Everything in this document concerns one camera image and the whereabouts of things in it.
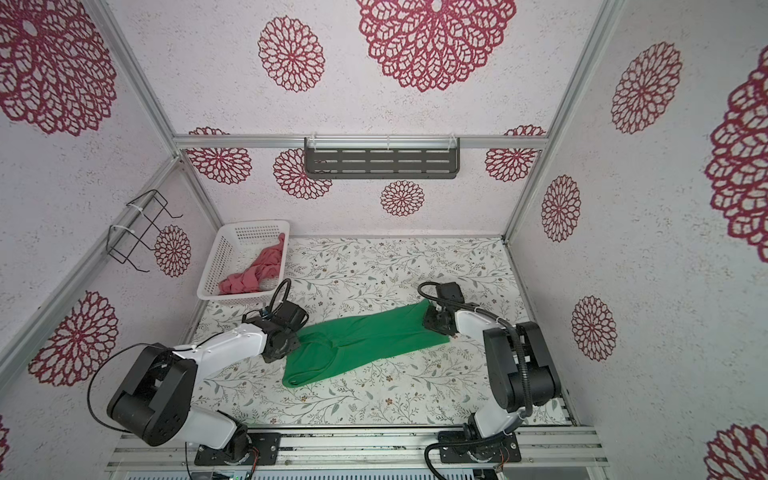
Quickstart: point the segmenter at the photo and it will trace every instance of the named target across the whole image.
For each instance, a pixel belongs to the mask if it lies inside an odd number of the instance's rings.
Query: green cloth
[[[328,379],[378,359],[447,343],[422,325],[428,300],[373,315],[347,316],[299,330],[301,346],[288,355],[288,388]]]

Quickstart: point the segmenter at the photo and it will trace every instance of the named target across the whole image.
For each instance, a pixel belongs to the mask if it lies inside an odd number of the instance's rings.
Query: floral tablecloth
[[[527,320],[499,239],[291,238],[286,276],[309,324],[416,303],[426,280],[456,281],[467,301]],[[195,340],[232,328],[244,310],[209,303]],[[492,397],[483,346],[462,335],[297,389],[281,383],[284,369],[285,359],[250,357],[204,380],[194,401],[248,425],[454,425]],[[562,399],[528,422],[570,424]]]

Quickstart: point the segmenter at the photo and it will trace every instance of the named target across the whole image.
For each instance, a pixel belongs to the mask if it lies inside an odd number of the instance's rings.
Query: white plastic basket
[[[283,259],[280,261],[280,275],[275,279],[264,280],[260,285],[269,290],[220,295],[221,280],[232,273],[243,272],[259,256],[261,250],[278,244],[277,237],[281,233],[286,234],[286,239],[283,245]],[[285,220],[239,222],[221,227],[210,249],[200,285],[197,286],[197,297],[222,305],[255,305],[269,302],[274,289],[285,274],[289,233],[290,225]]]

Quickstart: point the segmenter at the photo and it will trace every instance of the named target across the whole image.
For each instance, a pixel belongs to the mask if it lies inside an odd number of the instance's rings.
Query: red mandala design
[[[581,199],[576,182],[568,175],[555,178],[541,202],[541,224],[553,242],[570,237],[581,214]]]
[[[445,90],[488,62],[514,0],[357,0],[360,33],[382,73],[403,87]]]
[[[707,447],[707,480],[768,478],[768,432],[760,425],[718,430]]]
[[[75,0],[0,2],[0,102],[14,121],[74,136],[111,115],[114,70]]]
[[[608,305],[586,296],[574,307],[571,331],[578,348],[589,358],[605,360],[616,347],[616,322]]]
[[[190,239],[181,228],[168,225],[154,242],[154,259],[168,276],[180,276],[187,271],[192,257]]]
[[[682,67],[674,44],[662,41],[639,54],[616,85],[611,108],[616,128],[633,134],[653,124],[672,101]]]
[[[5,454],[11,449],[8,446],[8,432],[10,430],[2,424],[2,415],[0,415],[0,472],[2,472],[2,462],[5,460]]]
[[[85,292],[64,317],[45,346],[29,363],[28,371],[53,386],[83,382],[105,361],[118,337],[118,318],[99,292]]]
[[[728,235],[757,247],[768,263],[768,47],[749,79],[730,93],[710,140],[710,205],[728,219]]]
[[[195,128],[190,135],[228,135],[218,128]],[[238,184],[250,175],[250,157],[245,148],[190,148],[190,162],[197,171],[220,184]]]
[[[304,172],[304,150],[294,148],[280,152],[273,173],[280,188],[296,198],[309,200],[322,197],[333,185],[331,180],[313,180]]]
[[[261,65],[275,83],[288,91],[307,91],[325,71],[323,47],[310,27],[295,18],[275,18],[259,38]]]
[[[541,136],[547,132],[541,127],[520,125],[504,135]],[[525,178],[538,151],[533,148],[493,148],[485,154],[485,169],[496,180],[504,182]]]
[[[381,201],[388,214],[407,217],[424,204],[424,190],[413,182],[398,180],[384,187]]]

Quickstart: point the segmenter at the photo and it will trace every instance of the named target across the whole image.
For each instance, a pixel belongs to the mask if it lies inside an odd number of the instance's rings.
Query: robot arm
[[[435,285],[434,300],[441,309],[430,306],[424,317],[424,327],[445,335],[462,333],[485,346],[488,382],[493,398],[470,415],[465,429],[468,440],[485,439],[499,432],[514,430],[525,419],[525,396],[520,367],[510,333],[498,319],[476,305],[464,301],[457,283],[427,283]],[[533,404],[542,406],[560,395],[560,378],[538,325],[533,322],[514,326],[525,352],[528,381]]]
[[[243,315],[239,326],[202,343],[145,347],[109,402],[107,414],[150,446],[172,439],[199,443],[219,451],[222,461],[237,463],[247,456],[247,427],[221,412],[191,405],[194,388],[247,357],[262,355],[272,362],[298,348],[296,331],[306,323],[306,311],[286,297],[287,291],[275,310],[261,310],[251,319]]]

